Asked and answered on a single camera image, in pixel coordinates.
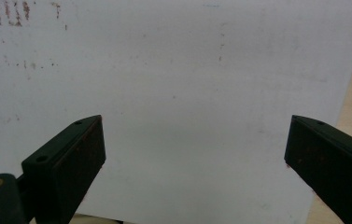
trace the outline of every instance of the screw hole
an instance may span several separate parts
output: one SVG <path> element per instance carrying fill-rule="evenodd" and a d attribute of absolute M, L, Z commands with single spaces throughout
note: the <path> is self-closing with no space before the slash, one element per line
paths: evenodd
<path fill-rule="evenodd" d="M 45 160 L 47 160 L 47 159 L 48 159 L 47 156 L 40 156 L 40 157 L 36 158 L 36 161 L 37 161 L 37 162 L 42 162 L 42 161 L 45 161 Z"/>

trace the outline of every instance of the white background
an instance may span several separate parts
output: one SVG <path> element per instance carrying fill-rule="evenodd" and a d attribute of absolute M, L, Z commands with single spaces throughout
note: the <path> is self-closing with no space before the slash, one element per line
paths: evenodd
<path fill-rule="evenodd" d="M 351 73 L 350 0 L 0 0 L 0 173 L 101 114 L 107 161 L 79 212 L 304 223 L 291 115 L 335 124 Z"/>

